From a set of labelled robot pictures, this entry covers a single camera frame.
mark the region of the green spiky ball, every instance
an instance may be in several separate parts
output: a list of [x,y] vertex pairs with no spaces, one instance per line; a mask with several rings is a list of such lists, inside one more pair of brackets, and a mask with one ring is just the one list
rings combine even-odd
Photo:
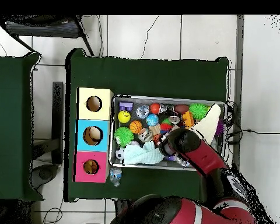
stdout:
[[133,133],[127,127],[118,128],[114,133],[114,137],[117,141],[117,144],[122,148],[124,148],[129,142],[134,140]]
[[205,104],[194,103],[189,107],[189,111],[192,112],[193,118],[202,120],[208,113],[208,107]]
[[165,118],[164,120],[163,120],[163,122],[162,122],[162,124],[170,124],[171,125],[171,122],[170,122],[170,120],[168,119],[168,118]]

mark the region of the chair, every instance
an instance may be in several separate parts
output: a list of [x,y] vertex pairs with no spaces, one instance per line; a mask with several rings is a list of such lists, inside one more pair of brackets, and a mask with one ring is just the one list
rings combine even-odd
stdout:
[[83,38],[91,56],[94,53],[81,25],[82,16],[67,15],[0,15],[0,26],[16,41],[35,52],[19,36]]

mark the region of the silver tray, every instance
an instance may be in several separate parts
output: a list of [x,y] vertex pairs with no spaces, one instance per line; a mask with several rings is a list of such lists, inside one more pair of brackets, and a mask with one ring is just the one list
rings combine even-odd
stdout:
[[[118,121],[117,114],[120,111],[119,102],[133,102],[133,109],[131,112],[131,120],[126,123],[122,124]],[[182,165],[178,164],[177,162],[173,162],[170,160],[163,160],[158,164],[142,164],[138,163],[136,165],[124,165],[121,164],[121,160],[116,158],[116,149],[118,147],[116,140],[114,139],[114,131],[119,127],[129,127],[131,121],[139,120],[135,114],[135,109],[138,106],[146,104],[150,105],[152,103],[162,103],[162,104],[171,104],[171,105],[178,105],[178,104],[191,104],[191,103],[204,103],[207,106],[212,106],[213,104],[218,104],[221,108],[221,115],[220,118],[226,119],[227,115],[227,105],[224,102],[219,101],[205,101],[205,100],[186,100],[186,99],[172,99],[172,98],[160,98],[160,97],[146,97],[146,96],[127,96],[127,95],[115,95],[112,98],[111,105],[113,106],[113,112],[111,115],[111,126],[110,126],[110,146],[109,146],[109,162],[111,166],[114,167],[134,167],[134,168],[147,168],[147,169],[167,169],[167,170],[188,170],[188,171],[195,171],[192,166],[190,167],[183,167]],[[147,127],[146,123],[142,121],[143,127]],[[217,150],[220,154],[222,154],[225,148],[225,135],[224,132],[221,137],[214,138],[212,142],[212,147]]]

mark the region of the round hole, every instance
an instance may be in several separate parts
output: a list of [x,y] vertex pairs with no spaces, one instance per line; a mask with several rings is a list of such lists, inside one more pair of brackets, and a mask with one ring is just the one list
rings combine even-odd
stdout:
[[98,145],[103,139],[103,131],[97,126],[87,127],[84,130],[83,139],[88,145]]
[[90,96],[86,101],[86,107],[89,111],[99,111],[102,107],[102,101],[97,96]]
[[87,174],[96,174],[99,168],[96,160],[88,160],[83,164],[83,169]]

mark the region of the green table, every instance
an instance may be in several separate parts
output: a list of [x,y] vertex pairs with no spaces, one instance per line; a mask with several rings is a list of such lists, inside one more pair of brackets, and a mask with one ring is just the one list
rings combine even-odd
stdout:
[[72,181],[76,88],[110,89],[115,95],[138,95],[226,101],[227,58],[216,61],[185,59],[164,61],[148,59],[90,58],[72,50],[66,59],[64,196],[74,198],[137,199],[146,194],[200,199],[200,176],[195,171],[138,169],[123,167],[119,187],[109,178],[101,183]]
[[0,57],[0,199],[37,201],[32,162],[31,72],[40,54]]

